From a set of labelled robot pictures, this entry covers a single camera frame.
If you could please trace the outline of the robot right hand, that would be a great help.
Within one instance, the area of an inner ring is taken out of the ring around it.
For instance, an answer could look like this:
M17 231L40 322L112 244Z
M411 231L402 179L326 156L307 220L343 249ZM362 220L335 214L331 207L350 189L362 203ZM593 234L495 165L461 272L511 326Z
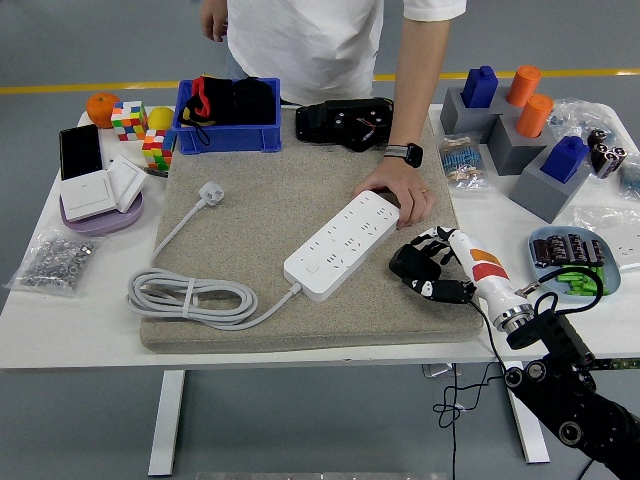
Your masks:
M511 323L524 324L533 316L533 307L526 297L518 294L504 267L495 255L477 238L459 229L435 227L422 232L409 243L411 248L425 243L420 251L432 258L445 248L449 250L442 260L454 257L468 280L428 280L423 274L404 275L402 281L424 298L450 304L465 304L477 295L488 305L488 317L502 331Z

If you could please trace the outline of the person's left hand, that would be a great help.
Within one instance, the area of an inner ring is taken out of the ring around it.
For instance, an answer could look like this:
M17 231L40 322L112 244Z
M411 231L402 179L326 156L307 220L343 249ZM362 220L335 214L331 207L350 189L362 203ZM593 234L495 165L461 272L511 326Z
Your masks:
M365 190L389 190L399 202L397 228L412 226L424 221L432 212L436 197L429 190L419 171L398 157L384 157L353 191L358 196Z

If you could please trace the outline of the person's right hand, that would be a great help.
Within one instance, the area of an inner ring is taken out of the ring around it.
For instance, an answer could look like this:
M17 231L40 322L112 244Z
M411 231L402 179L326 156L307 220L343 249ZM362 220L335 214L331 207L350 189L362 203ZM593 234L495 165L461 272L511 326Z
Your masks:
M228 9L226 1L203 1L200 7L200 23L203 35L221 43L227 34Z

